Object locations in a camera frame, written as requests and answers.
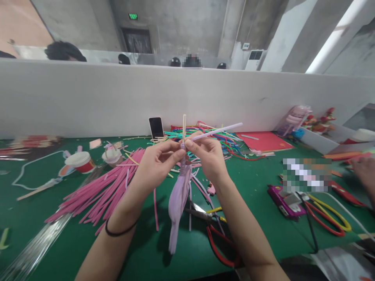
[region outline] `white partition wall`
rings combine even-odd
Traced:
[[[268,131],[294,105],[316,116],[335,107],[337,124],[375,100],[375,79],[35,60],[0,62],[0,137],[148,135],[198,120]]]

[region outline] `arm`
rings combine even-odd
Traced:
[[[373,210],[375,210],[375,159],[361,158],[359,162],[352,161],[352,165],[354,172],[366,189]]]
[[[252,280],[289,280],[277,262],[257,220],[228,175],[221,145],[217,140],[187,140],[186,147],[200,158],[203,172],[216,189],[230,233]]]
[[[110,232],[121,233],[138,220],[146,197],[162,183],[169,171],[184,155],[186,152],[180,149],[180,144],[172,141],[166,141],[146,149],[126,194],[108,220]],[[103,228],[88,252],[75,280],[116,280],[134,232],[135,227],[124,235],[111,237]]]

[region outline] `smartphone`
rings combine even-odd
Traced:
[[[161,117],[152,117],[148,119],[151,129],[152,138],[155,139],[156,137],[163,137],[164,130],[163,130],[163,123],[161,122]]]

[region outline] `hand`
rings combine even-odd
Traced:
[[[375,159],[361,158],[359,162],[352,161],[353,170],[367,191],[375,192]]]
[[[180,149],[179,143],[171,140],[147,147],[130,185],[147,196],[184,156],[186,151]]]
[[[229,177],[227,167],[225,166],[223,150],[221,149],[220,142],[212,138],[204,137],[196,142],[190,140],[202,134],[199,131],[186,138],[185,147],[200,158],[203,173],[216,187],[217,183]]]

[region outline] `white plastic box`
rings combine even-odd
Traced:
[[[331,136],[330,139],[318,135],[305,128],[302,128],[302,130],[305,132],[305,135],[301,138],[301,140],[323,155],[352,151],[364,151],[375,146],[375,142],[364,142],[359,144],[340,144],[341,142],[344,142],[347,138],[352,136],[355,133],[355,131],[347,127],[335,124],[332,125],[335,126],[336,130],[330,131],[328,133],[328,135]]]

